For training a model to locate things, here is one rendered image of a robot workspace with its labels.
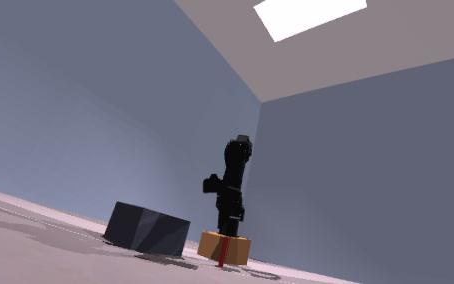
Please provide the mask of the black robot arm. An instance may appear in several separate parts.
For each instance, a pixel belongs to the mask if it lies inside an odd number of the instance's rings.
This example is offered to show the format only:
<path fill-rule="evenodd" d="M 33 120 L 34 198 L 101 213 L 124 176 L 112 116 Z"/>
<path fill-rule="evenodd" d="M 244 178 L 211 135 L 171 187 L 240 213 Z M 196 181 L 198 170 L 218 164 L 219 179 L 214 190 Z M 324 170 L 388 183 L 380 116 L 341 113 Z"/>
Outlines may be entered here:
<path fill-rule="evenodd" d="M 227 143 L 224 153 L 226 164 L 225 173 L 235 174 L 243 179 L 245 164 L 249 161 L 249 156 L 252 154 L 252 145 L 249 136 L 246 135 L 238 135 L 236 140 L 231 139 L 230 142 Z M 211 174 L 209 179 L 206 178 L 203 181 L 203 192 L 217 193 L 218 188 L 222 185 L 226 186 L 226 179 L 220 180 L 216 174 Z M 244 205 L 242 205 L 242 195 L 241 200 L 238 202 L 239 204 L 230 217 L 240 219 L 229 218 L 224 226 L 219 229 L 219 233 L 216 234 L 240 238 L 240 236 L 237 236 L 239 221 L 244 221 L 245 215 L 245 208 Z"/>

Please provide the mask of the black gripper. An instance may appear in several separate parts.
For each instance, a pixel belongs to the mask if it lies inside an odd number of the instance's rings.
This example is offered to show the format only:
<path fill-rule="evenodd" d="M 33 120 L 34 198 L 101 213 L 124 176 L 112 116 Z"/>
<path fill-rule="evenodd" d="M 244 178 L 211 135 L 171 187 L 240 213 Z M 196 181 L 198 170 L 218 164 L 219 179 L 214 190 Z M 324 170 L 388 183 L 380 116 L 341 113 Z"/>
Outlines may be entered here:
<path fill-rule="evenodd" d="M 223 180 L 224 179 L 226 179 L 226 186 L 222 185 L 218 188 L 216 197 L 216 207 L 219 211 L 217 226 L 218 229 L 221 229 L 229 219 L 229 217 L 239 204 L 238 201 L 241 200 L 242 195 L 240 191 L 242 178 L 240 176 L 231 173 L 225 173 L 223 176 Z"/>

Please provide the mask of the dark red peg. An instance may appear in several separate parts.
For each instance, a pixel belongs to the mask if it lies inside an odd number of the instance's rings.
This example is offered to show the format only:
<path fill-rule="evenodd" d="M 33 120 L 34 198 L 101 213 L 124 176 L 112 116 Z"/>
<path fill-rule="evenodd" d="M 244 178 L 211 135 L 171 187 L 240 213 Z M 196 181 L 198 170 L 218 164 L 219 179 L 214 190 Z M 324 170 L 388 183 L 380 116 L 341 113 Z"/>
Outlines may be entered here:
<path fill-rule="evenodd" d="M 229 237 L 224 236 L 221 254 L 220 254 L 220 258 L 219 258 L 219 262 L 218 262 L 218 267 L 221 267 L 221 268 L 223 268 L 228 241 L 229 241 Z"/>

